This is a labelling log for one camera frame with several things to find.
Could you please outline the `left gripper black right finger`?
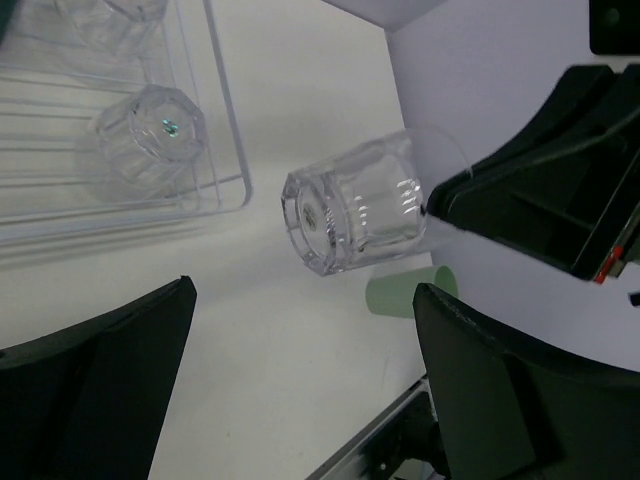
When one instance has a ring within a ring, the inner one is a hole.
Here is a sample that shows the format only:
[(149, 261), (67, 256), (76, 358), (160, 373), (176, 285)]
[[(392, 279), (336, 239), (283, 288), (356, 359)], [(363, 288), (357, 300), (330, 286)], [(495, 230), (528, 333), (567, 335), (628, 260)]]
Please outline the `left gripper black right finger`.
[(636, 479), (639, 374), (570, 353), (432, 284), (413, 308), (454, 479)]

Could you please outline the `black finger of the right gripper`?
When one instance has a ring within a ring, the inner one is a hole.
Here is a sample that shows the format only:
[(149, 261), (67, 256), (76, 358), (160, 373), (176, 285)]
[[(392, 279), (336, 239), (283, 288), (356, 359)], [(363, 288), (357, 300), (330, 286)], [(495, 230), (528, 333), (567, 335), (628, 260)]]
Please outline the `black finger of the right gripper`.
[(584, 281), (639, 260), (639, 67), (574, 65), (526, 126), (427, 212)]

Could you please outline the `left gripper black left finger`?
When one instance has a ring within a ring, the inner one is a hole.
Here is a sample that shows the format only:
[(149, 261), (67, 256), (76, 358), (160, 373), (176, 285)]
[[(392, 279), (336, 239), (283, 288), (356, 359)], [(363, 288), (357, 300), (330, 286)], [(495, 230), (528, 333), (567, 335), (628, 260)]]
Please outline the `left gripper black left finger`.
[(2, 349), (2, 478), (147, 478), (196, 299), (183, 276)]

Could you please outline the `light green plastic cup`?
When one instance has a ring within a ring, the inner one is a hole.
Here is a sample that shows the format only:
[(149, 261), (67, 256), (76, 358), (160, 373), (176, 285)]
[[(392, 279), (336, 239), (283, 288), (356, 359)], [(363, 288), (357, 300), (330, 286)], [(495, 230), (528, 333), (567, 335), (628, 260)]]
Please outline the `light green plastic cup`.
[(368, 310), (379, 316), (413, 318), (413, 298), (419, 284), (433, 284), (450, 295), (458, 296), (454, 272), (445, 265), (428, 266), (373, 277), (365, 289)]

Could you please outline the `small clear glass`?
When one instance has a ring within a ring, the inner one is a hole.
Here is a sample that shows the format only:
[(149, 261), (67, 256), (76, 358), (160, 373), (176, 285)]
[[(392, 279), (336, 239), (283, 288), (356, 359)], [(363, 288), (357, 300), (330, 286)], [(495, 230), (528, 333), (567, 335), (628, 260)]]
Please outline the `small clear glass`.
[(459, 232), (429, 212), (431, 195), (470, 172), (443, 129), (404, 129), (289, 173), (281, 194), (285, 227), (320, 276), (427, 253)]

